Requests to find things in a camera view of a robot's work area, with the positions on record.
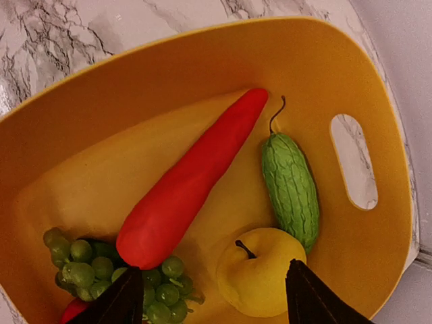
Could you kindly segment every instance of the plastic fruit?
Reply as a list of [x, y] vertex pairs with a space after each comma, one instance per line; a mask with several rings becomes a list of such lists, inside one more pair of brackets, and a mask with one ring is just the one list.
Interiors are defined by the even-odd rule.
[[68, 306], [66, 307], [65, 311], [63, 312], [60, 324], [66, 324], [68, 321], [73, 319], [76, 315], [80, 314], [81, 312], [84, 312], [88, 305], [90, 303], [83, 302], [79, 298], [75, 298], [73, 301], [71, 301]]
[[268, 227], [242, 234], [219, 259], [219, 292], [245, 315], [280, 315], [288, 309], [285, 278], [292, 259], [306, 263], [306, 253], [288, 233]]
[[319, 234], [317, 187], [303, 152], [284, 133], [271, 129], [263, 145], [263, 175], [279, 228], [293, 235], [306, 253], [312, 250]]

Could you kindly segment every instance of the green grape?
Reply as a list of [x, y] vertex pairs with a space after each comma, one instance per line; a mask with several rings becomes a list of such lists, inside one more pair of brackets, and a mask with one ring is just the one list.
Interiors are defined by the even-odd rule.
[[143, 271], [142, 278], [144, 281], [148, 281], [154, 288], [160, 286], [162, 282], [161, 273], [157, 269]]
[[92, 246], [92, 259], [95, 259], [97, 257], [107, 257], [108, 259], [113, 261], [113, 264], [116, 266], [116, 268], [124, 267], [126, 265], [122, 258], [119, 256], [115, 245], [106, 243], [101, 240], [96, 240], [94, 238], [85, 238], [84, 240], [86, 240]]
[[194, 282], [187, 275], [183, 275], [180, 278], [177, 278], [177, 281], [182, 285], [177, 287], [178, 291], [182, 295], [190, 294], [194, 288]]
[[66, 280], [64, 280], [61, 271], [55, 274], [55, 284], [57, 287], [69, 292], [72, 296], [76, 296], [76, 287], [72, 283], [68, 283]]
[[101, 280], [92, 284], [90, 293], [93, 299], [97, 299], [111, 284], [107, 280]]
[[72, 282], [80, 288], [91, 286], [95, 280], [95, 270], [87, 263], [75, 263], [70, 270]]
[[174, 305], [180, 298], [178, 289], [169, 283], [164, 283], [156, 289], [156, 300], [167, 306]]
[[72, 283], [71, 271], [72, 268], [75, 267], [75, 265], [77, 265], [77, 262], [66, 263], [63, 269], [61, 270], [61, 274], [63, 275], [63, 278], [66, 282]]
[[63, 236], [63, 233], [61, 233], [61, 230], [58, 227], [53, 227], [51, 229], [48, 229], [43, 234], [43, 242], [47, 248], [51, 247], [51, 243], [54, 238], [60, 238]]
[[126, 270], [128, 270], [128, 268], [122, 267], [119, 269], [116, 269], [113, 272], [113, 275], [111, 276], [111, 282], [114, 282], [115, 280], [119, 279], [119, 277], [126, 272]]
[[176, 256], [170, 256], [162, 263], [162, 272], [170, 278], [178, 278], [183, 274], [184, 264], [180, 258]]
[[76, 262], [89, 262], [92, 253], [92, 246], [85, 240], [76, 240], [70, 246], [70, 254]]
[[186, 316], [188, 316], [188, 307], [184, 300], [179, 300], [169, 309], [171, 310], [170, 323], [183, 323]]
[[51, 255], [51, 262], [60, 270], [62, 270], [64, 265], [66, 264], [64, 260], [59, 260], [54, 255]]
[[155, 289], [153, 288], [153, 286], [149, 283], [146, 282], [144, 283], [144, 302], [143, 305], [144, 307], [152, 304], [155, 301]]
[[171, 279], [170, 277], [167, 277], [166, 275], [163, 274], [162, 275], [161, 283], [162, 284], [172, 284], [171, 281], [170, 281], [170, 279]]
[[147, 309], [147, 317], [152, 324], [167, 324], [170, 316], [170, 309], [161, 302], [154, 302]]
[[109, 279], [113, 275], [114, 266], [110, 259], [105, 256], [98, 256], [92, 261], [92, 268], [94, 269], [94, 274], [99, 279]]
[[76, 294], [81, 300], [85, 302], [91, 302], [93, 300], [92, 294], [88, 291], [87, 288], [76, 288]]
[[66, 260], [70, 254], [70, 242], [63, 236], [58, 236], [50, 241], [51, 256], [57, 260]]

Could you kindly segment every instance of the marble countertop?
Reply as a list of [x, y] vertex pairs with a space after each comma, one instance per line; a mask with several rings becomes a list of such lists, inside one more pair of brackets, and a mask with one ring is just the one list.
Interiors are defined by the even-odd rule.
[[[405, 144], [412, 186], [412, 246], [419, 252], [419, 216], [410, 149], [400, 113], [373, 43], [349, 0], [2, 0], [0, 1], [0, 116], [47, 86], [86, 66], [179, 32], [268, 16], [312, 16], [343, 30], [369, 55], [381, 75]], [[361, 128], [340, 116], [335, 133], [346, 152], [357, 204], [369, 208], [377, 192]], [[25, 323], [0, 290], [0, 322]]]

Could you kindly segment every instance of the yellow basket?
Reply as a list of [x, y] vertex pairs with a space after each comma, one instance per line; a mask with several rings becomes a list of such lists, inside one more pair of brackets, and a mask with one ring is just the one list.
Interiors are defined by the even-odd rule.
[[[381, 308], [402, 274], [411, 238], [404, 147], [383, 83], [367, 56], [334, 27], [272, 18], [189, 32], [118, 55], [50, 87], [0, 122], [0, 278], [29, 323], [55, 323], [71, 299], [54, 284], [43, 232], [58, 225], [73, 236], [114, 237], [164, 171], [254, 86], [269, 90], [269, 102], [176, 250], [207, 297], [186, 322], [287, 321], [286, 314], [241, 315], [215, 284], [222, 250], [237, 235], [275, 223], [261, 145], [280, 95], [288, 108], [277, 127], [305, 152], [319, 190], [321, 233], [308, 265], [367, 317]], [[370, 211], [348, 198], [330, 134], [340, 113], [356, 118], [366, 136], [379, 195]]]

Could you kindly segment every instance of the white wall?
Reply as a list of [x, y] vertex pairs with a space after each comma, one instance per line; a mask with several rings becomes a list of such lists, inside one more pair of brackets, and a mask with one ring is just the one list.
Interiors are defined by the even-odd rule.
[[432, 247], [432, 1], [351, 0], [380, 54], [410, 144], [421, 244]]
[[[411, 148], [421, 244], [432, 247], [432, 1], [351, 0], [380, 54]], [[378, 324], [432, 323], [432, 272], [412, 265]]]

